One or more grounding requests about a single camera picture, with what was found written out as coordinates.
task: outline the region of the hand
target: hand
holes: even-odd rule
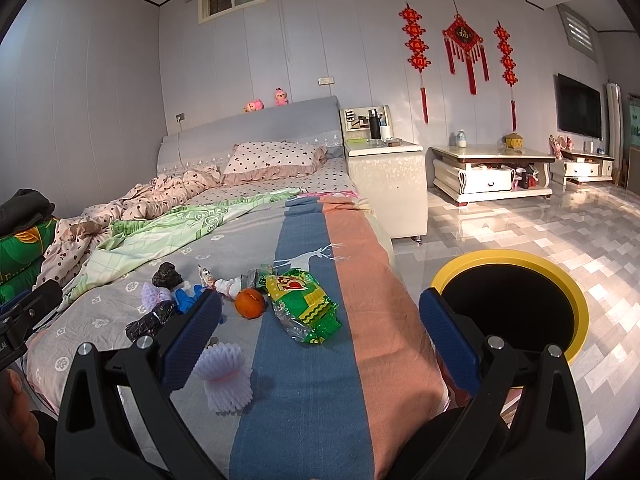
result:
[[[9,382],[14,391],[14,400],[9,410],[9,424],[36,460],[44,460],[44,442],[38,434],[38,420],[29,410],[29,397],[22,390],[22,381],[18,374],[8,369]]]

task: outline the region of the orange fruit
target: orange fruit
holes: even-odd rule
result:
[[[266,309],[264,297],[254,288],[242,290],[236,296],[234,304],[238,314],[247,319],[260,317]]]

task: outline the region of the black trash bag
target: black trash bag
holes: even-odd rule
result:
[[[174,301],[161,301],[151,312],[148,312],[137,321],[129,323],[124,332],[131,342],[143,335],[155,337],[162,326],[173,316],[180,314]]]
[[[162,264],[151,279],[151,283],[155,286],[164,286],[168,289],[180,285],[183,281],[180,273],[175,270],[174,264],[169,262]]]

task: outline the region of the bottle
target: bottle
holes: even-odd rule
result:
[[[466,148],[466,134],[464,130],[459,130],[456,135],[456,144],[459,148]]]
[[[369,110],[369,131],[372,139],[380,138],[380,118],[375,108]]]

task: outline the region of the floor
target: floor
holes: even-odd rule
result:
[[[577,282],[590,313],[571,364],[587,441],[588,474],[615,448],[640,406],[640,198],[607,184],[457,208],[430,190],[429,231],[418,246],[394,240],[417,302],[436,272],[470,251],[512,248],[544,256]]]

